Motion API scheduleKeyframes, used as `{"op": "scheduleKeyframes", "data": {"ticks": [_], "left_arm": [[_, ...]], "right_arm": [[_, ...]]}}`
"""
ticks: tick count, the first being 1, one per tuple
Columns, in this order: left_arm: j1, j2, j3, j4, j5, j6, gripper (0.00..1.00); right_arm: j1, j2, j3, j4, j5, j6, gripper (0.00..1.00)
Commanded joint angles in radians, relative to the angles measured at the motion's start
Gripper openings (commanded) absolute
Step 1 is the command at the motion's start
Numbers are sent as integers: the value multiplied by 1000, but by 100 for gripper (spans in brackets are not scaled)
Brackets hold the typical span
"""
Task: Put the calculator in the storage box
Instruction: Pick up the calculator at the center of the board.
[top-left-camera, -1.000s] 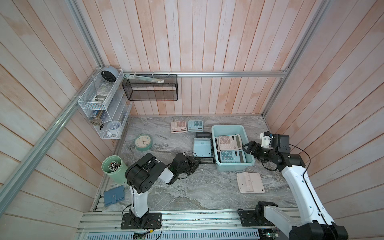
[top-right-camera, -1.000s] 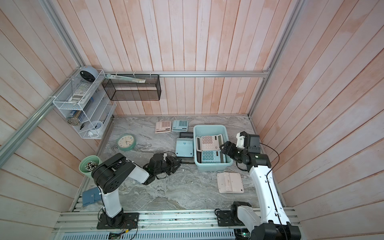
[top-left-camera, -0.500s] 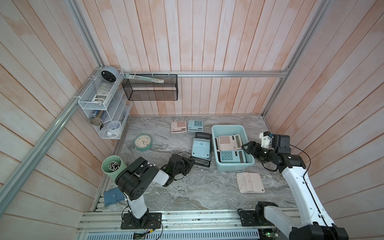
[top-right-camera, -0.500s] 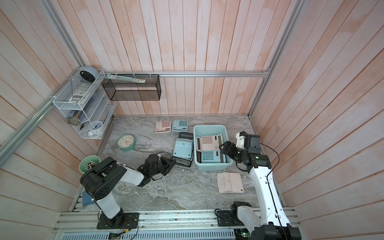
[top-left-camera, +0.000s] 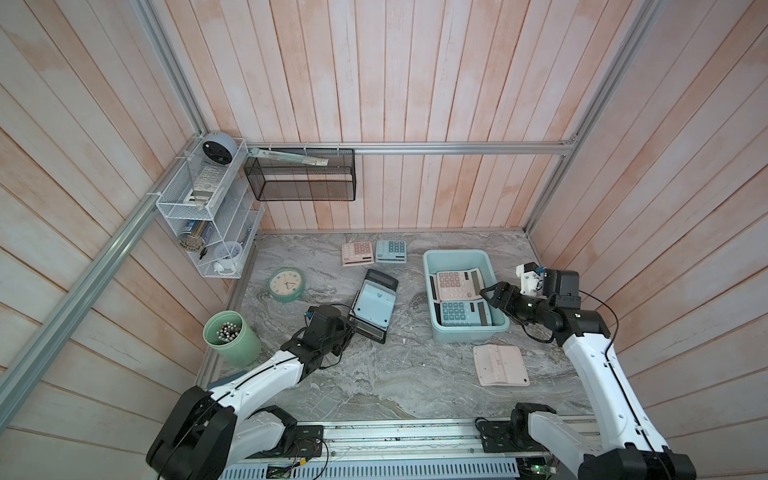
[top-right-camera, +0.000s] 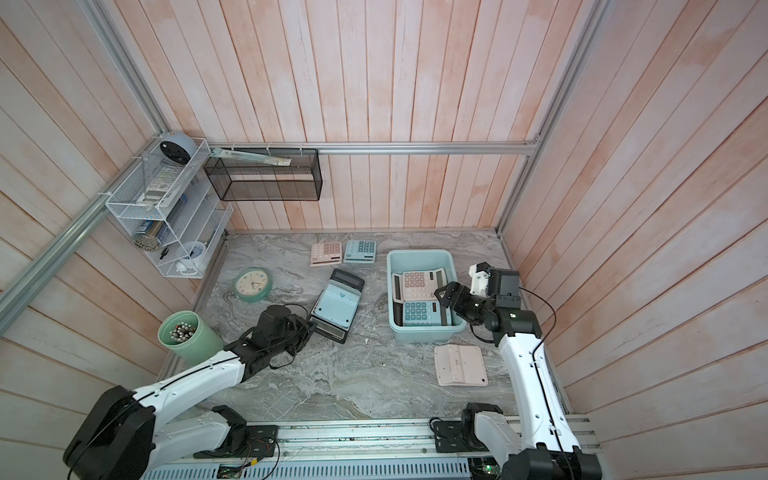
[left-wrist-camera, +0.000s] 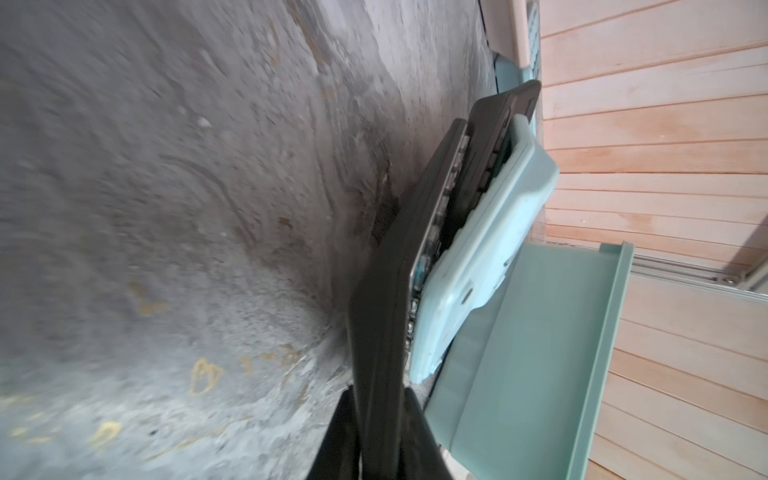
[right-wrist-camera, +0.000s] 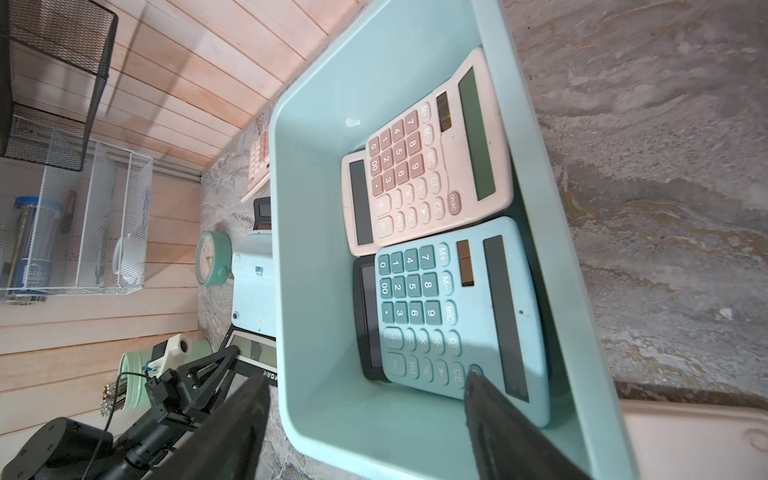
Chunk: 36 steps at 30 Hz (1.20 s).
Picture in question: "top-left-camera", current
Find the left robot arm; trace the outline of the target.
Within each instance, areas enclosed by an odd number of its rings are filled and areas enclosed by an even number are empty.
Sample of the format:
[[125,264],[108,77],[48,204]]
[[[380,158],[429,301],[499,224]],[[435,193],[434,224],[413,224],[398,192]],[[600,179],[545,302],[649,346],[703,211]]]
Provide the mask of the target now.
[[193,386],[175,404],[146,455],[159,479],[217,479],[253,454],[287,452],[296,420],[267,402],[340,357],[355,334],[335,304],[312,306],[306,325],[263,364],[210,390]]

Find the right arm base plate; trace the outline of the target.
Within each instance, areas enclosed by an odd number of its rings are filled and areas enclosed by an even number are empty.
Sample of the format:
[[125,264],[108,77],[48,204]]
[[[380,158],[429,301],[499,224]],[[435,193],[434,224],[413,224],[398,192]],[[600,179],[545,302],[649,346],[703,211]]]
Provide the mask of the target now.
[[478,417],[474,426],[480,435],[484,453],[548,452],[546,447],[509,421]]

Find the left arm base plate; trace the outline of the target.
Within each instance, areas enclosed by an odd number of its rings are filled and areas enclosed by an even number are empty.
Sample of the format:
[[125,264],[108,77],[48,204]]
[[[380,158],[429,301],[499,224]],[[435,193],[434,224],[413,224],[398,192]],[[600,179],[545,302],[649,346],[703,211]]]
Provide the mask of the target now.
[[323,454],[324,427],[319,424],[287,427],[277,445],[265,451],[267,458],[312,459]]

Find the mint green storage box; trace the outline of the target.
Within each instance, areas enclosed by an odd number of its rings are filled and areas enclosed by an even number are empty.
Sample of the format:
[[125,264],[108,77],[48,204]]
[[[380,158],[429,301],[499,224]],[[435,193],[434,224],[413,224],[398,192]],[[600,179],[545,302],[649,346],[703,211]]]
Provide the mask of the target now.
[[435,342],[482,343],[509,329],[510,321],[480,291],[496,284],[482,250],[428,250],[423,255]]

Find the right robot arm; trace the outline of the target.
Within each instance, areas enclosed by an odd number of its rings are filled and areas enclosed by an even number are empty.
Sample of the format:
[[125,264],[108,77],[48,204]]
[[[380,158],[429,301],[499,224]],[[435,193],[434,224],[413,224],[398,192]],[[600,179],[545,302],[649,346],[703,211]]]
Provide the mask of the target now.
[[519,403],[507,426],[512,445],[548,452],[578,479],[696,478],[690,457],[671,449],[634,393],[614,349],[618,330],[583,308],[578,273],[527,263],[517,276],[519,285],[498,282],[479,294],[521,327],[549,330],[587,394],[599,439],[587,439],[547,405]]

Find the large black desk calculator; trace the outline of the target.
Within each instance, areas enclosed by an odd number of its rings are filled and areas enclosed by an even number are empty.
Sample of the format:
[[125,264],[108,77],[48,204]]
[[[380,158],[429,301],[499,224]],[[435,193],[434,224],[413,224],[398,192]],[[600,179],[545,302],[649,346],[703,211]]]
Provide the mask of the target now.
[[[363,282],[365,280],[370,280],[372,282],[385,286],[386,288],[389,288],[395,292],[397,291],[398,281],[394,277],[391,277],[390,275],[387,275],[378,270],[369,269],[366,272]],[[358,334],[366,338],[369,338],[373,341],[376,341],[380,344],[384,344],[386,342],[387,331],[389,328],[386,330],[383,330],[375,326],[369,325],[366,322],[363,322],[362,320],[358,320],[352,313],[352,308],[350,310],[350,318],[354,321],[356,332]]]

